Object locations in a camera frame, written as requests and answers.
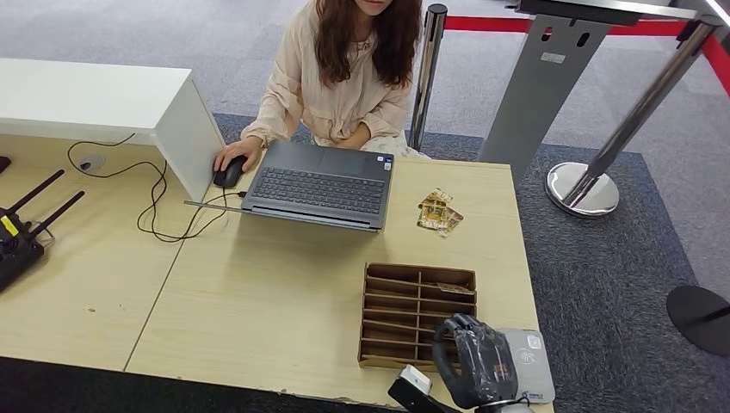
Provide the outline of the person's left hand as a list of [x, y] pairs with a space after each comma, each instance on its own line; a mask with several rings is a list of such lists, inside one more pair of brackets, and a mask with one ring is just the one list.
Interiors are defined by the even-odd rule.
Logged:
[[338, 141], [335, 146], [342, 149], [360, 150], [370, 139], [371, 132], [368, 126], [361, 122], [348, 138]]

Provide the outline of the person's right hand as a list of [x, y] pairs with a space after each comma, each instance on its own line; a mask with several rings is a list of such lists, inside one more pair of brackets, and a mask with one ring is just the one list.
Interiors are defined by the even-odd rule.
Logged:
[[218, 172], [228, 168], [236, 157], [245, 157], [241, 170], [246, 173], [251, 170], [263, 152], [263, 140], [256, 136], [245, 137], [238, 142], [226, 145], [217, 154], [213, 161], [213, 170]]

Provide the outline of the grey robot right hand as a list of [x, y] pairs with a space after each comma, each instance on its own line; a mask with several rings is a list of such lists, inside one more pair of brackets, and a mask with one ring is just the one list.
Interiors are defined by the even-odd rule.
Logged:
[[435, 327], [433, 362], [454, 403], [498, 412], [519, 402], [518, 377], [503, 333], [456, 313]]

